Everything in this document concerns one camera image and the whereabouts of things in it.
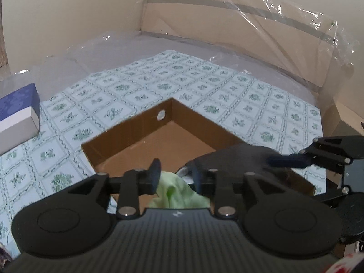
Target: purple box top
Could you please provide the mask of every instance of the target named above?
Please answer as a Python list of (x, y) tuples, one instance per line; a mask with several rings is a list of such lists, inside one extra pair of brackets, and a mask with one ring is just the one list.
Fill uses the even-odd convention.
[(39, 118), (39, 95), (34, 83), (24, 86), (0, 99), (0, 122), (30, 106)]

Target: silver bolt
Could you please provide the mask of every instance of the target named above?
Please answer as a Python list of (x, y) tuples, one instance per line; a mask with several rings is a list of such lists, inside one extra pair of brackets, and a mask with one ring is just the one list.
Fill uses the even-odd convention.
[(349, 193), (349, 188), (348, 187), (343, 187), (342, 192), (343, 192), (343, 194), (346, 195), (347, 193)]
[(236, 209), (231, 206), (222, 206), (217, 211), (226, 217), (236, 213)]
[(123, 206), (119, 208), (118, 213), (121, 215), (130, 216), (137, 212), (137, 210), (132, 206)]

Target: open cardboard box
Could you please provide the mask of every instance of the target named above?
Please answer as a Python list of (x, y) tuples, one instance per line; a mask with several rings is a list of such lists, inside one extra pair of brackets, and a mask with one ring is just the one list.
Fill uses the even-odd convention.
[[(196, 157), (238, 143), (244, 141), (175, 99), (169, 99), (82, 144), (82, 149), (97, 172), (119, 177), (130, 169), (147, 169), (154, 158), (161, 160), (163, 171), (175, 173)], [(293, 189), (314, 194), (315, 187), (307, 180), (293, 171), (290, 178)], [(151, 195), (139, 197), (141, 212), (152, 198)]]

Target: gray stripe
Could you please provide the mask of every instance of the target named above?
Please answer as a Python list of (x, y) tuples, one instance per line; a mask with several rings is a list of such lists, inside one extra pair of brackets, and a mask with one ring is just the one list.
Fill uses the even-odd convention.
[(254, 14), (260, 17), (265, 17), (273, 21), (278, 21), (285, 25), (291, 26), (310, 34), (322, 41), (327, 42), (330, 45), (334, 45), (334, 38), (325, 34), (324, 32), (318, 31), (311, 26), (308, 26), (304, 23), (296, 21), (292, 18), (288, 18), (285, 16), (281, 16), (276, 13), (272, 13), (268, 10), (263, 10), (251, 6), (241, 5), (241, 4), (232, 4), (232, 3), (225, 3), (223, 1), (215, 1), (215, 0), (147, 0), (147, 3), (174, 3), (174, 4), (191, 4), (191, 5), (203, 5), (203, 6), (211, 6), (211, 7), (218, 7), (218, 8), (225, 8), (225, 9), (232, 9), (238, 10), (243, 13)]

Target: ribbed black surface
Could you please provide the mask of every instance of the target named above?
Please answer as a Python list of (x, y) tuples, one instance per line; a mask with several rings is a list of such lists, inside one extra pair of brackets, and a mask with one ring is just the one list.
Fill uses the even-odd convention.
[(99, 247), (83, 255), (46, 260), (22, 254), (6, 273), (321, 273), (335, 262), (281, 259), (253, 246), (232, 221), (208, 210), (148, 209), (121, 221)]

